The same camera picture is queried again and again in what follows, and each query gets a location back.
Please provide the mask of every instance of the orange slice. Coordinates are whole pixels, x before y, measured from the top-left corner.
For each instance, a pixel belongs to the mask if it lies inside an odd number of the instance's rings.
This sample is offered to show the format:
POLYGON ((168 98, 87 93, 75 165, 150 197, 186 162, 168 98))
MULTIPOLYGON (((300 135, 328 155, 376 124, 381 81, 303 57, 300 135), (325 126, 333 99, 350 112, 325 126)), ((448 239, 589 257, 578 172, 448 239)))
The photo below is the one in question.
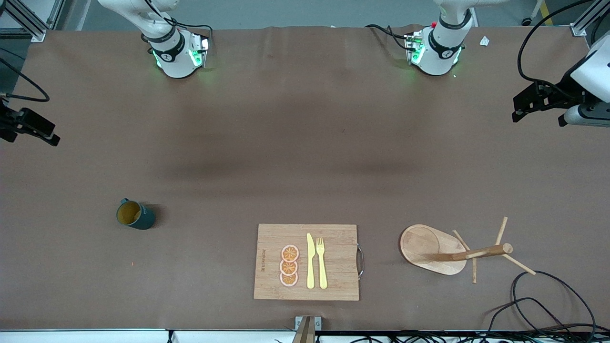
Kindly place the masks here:
POLYGON ((299 275, 294 274, 294 275, 288 276, 288 275, 280 274, 279 280, 284 286, 292 287, 292 286, 296 285, 297 281, 299 281, 299 275))
POLYGON ((281 260, 279 262, 279 271, 286 276, 294 275, 296 270, 299 268, 298 264, 295 262, 286 262, 281 260))
POLYGON ((288 244, 282 249, 282 259, 286 262, 294 262, 299 258, 299 249, 292 245, 288 244))

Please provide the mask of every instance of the fork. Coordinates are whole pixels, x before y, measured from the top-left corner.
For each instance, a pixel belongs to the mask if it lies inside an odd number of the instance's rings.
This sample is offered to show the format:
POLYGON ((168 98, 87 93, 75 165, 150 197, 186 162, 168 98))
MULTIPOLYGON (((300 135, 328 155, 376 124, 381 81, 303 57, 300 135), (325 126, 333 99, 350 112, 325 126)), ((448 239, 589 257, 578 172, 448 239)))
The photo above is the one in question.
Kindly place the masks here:
POLYGON ((320 288, 326 289, 328 287, 328 280, 326 279, 326 268, 324 267, 324 239, 315 239, 315 252, 320 257, 320 288))

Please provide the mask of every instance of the wooden mug tree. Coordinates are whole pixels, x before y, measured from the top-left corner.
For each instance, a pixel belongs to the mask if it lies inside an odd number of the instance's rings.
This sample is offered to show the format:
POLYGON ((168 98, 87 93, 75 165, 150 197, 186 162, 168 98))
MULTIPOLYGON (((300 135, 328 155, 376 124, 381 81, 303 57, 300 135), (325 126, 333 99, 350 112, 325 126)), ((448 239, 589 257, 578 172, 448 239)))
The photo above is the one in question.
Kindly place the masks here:
POLYGON ((513 251, 512 245, 500 244, 507 220, 507 217, 502 220, 495 245, 491 247, 471 250, 456 230, 453 230, 456 235, 453 237, 429 226, 418 224, 403 231, 400 236, 400 251, 410 263, 445 275, 461 272, 466 262, 471 259, 472 283, 476 283, 476 259, 489 256, 504 256, 526 272, 535 275, 533 270, 508 255, 513 251))

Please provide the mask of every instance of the wooden cutting board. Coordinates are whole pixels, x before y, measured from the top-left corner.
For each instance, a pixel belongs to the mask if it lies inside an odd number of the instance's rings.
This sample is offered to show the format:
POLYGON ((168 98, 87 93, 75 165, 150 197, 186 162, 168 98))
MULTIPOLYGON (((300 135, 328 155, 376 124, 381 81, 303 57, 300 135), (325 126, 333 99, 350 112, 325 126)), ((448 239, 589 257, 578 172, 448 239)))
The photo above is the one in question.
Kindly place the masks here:
POLYGON ((359 299, 356 225, 259 224, 256 248, 255 299, 352 300, 359 299), (320 288, 318 254, 315 255, 315 287, 307 288, 307 233, 324 238, 324 262, 328 288, 320 288), (281 251, 293 244, 299 249, 298 281, 292 287, 280 282, 281 251))

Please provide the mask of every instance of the yellow tape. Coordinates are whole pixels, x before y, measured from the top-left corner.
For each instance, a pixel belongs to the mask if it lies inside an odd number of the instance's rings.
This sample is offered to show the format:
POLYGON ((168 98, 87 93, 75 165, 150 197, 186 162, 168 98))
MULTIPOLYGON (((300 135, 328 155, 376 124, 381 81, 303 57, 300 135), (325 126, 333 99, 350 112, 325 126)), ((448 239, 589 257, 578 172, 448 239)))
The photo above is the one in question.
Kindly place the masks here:
MULTIPOLYGON (((543 18, 548 15, 547 3, 544 0, 542 0, 542 5, 540 6, 540 14, 542 15, 543 18)), ((553 20, 551 18, 547 19, 544 22, 544 25, 553 25, 553 20)))

